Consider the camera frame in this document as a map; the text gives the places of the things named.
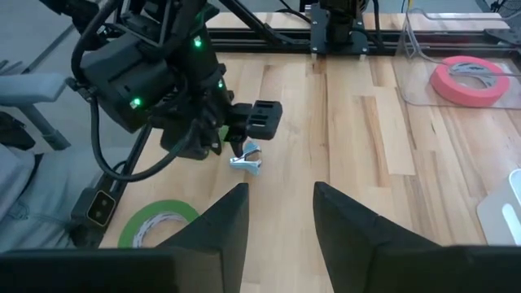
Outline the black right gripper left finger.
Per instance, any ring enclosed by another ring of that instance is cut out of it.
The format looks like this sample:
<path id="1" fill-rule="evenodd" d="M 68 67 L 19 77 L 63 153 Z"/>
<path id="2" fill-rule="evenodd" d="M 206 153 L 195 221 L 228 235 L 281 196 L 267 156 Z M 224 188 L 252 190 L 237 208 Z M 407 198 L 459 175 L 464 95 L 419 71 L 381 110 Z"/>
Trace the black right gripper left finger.
<path id="1" fill-rule="evenodd" d="M 173 262 L 159 292 L 239 293 L 247 250 L 249 192 L 239 183 L 160 247 Z"/>

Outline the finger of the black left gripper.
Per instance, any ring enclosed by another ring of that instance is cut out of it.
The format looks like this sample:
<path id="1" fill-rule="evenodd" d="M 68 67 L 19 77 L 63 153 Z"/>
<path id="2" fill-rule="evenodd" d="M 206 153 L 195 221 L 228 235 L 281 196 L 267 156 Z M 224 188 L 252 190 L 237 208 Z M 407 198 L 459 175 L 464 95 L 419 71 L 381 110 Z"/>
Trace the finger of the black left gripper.
<path id="1" fill-rule="evenodd" d="M 282 117 L 282 104 L 277 101 L 256 100 L 246 121 L 246 135 L 260 140 L 274 138 Z"/>
<path id="2" fill-rule="evenodd" d="M 235 157 L 241 157 L 243 155 L 243 144 L 245 142 L 244 136 L 233 136 L 230 138 L 230 146 L 234 152 Z"/>

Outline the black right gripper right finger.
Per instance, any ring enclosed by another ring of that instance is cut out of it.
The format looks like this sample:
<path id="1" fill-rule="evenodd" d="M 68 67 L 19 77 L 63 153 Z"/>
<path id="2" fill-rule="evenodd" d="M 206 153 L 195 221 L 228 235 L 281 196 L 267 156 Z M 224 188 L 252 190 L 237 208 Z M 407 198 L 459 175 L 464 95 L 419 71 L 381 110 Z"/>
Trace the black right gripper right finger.
<path id="1" fill-rule="evenodd" d="M 335 292 L 365 292 L 380 248 L 438 245 L 388 220 L 324 181 L 313 187 L 313 218 Z"/>

